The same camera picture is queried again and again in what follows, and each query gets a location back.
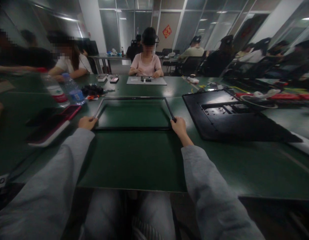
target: water bottle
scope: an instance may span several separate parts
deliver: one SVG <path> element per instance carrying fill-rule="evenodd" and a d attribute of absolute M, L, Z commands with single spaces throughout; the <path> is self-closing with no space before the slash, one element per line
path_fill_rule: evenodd
<path fill-rule="evenodd" d="M 84 104 L 85 99 L 84 99 L 84 96 L 78 84 L 70 77 L 68 73 L 63 73 L 62 76 L 64 78 L 65 88 L 67 89 L 68 93 L 71 95 L 74 103 L 77 105 Z"/>
<path fill-rule="evenodd" d="M 59 106 L 63 108 L 69 106 L 70 102 L 68 98 L 65 96 L 58 82 L 48 74 L 48 70 L 46 68 L 37 68 L 37 70 L 41 73 L 44 86 Z"/>

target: gray sleeve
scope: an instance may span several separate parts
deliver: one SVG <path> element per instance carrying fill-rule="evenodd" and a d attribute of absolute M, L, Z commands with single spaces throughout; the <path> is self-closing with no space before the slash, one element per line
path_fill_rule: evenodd
<path fill-rule="evenodd" d="M 78 128 L 0 211 L 0 239 L 60 239 L 94 133 Z"/>
<path fill-rule="evenodd" d="M 197 146 L 186 146 L 181 151 L 201 238 L 264 239 L 206 152 Z"/>

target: white t-shirt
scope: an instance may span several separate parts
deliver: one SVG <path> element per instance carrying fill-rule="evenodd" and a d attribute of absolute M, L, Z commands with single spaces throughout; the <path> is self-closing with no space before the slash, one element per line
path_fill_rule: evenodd
<path fill-rule="evenodd" d="M 87 57 L 84 56 L 83 54 L 80 54 L 79 58 L 80 58 L 79 69 L 80 68 L 86 69 L 88 70 L 89 73 L 93 74 Z M 72 64 L 71 64 L 71 60 L 69 59 L 69 57 L 60 56 L 55 66 L 61 68 L 62 70 L 68 73 L 74 72 Z"/>
<path fill-rule="evenodd" d="M 257 63 L 260 62 L 265 56 L 262 55 L 261 50 L 256 50 L 252 53 L 249 53 L 241 58 L 239 58 L 239 62 L 249 62 L 249 63 Z"/>

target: white cable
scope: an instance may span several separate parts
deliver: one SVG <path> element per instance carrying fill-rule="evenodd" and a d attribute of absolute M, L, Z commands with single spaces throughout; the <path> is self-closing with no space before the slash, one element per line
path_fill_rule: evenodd
<path fill-rule="evenodd" d="M 270 108 L 270 109 L 278 108 L 278 105 L 276 105 L 276 104 L 274 104 L 273 107 L 267 107 L 267 106 L 258 105 L 258 104 L 256 104 L 256 103 L 253 103 L 253 102 L 250 102 L 250 101 L 244 99 L 244 97 L 251 97 L 251 96 L 249 96 L 249 95 L 242 95 L 242 96 L 240 97 L 240 99 L 242 99 L 243 101 L 245 101 L 245 102 L 247 102 L 247 103 L 250 103 L 250 104 L 253 104 L 253 105 L 256 105 L 256 106 L 259 106 L 259 107 Z"/>

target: work mat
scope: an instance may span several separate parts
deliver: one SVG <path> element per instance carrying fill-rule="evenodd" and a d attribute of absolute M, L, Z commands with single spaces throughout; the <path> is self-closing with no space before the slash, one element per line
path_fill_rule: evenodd
<path fill-rule="evenodd" d="M 143 82 L 141 81 L 141 77 L 128 77 L 127 84 L 135 84 L 135 85 L 167 85 L 166 81 L 163 77 L 154 78 L 151 82 Z"/>

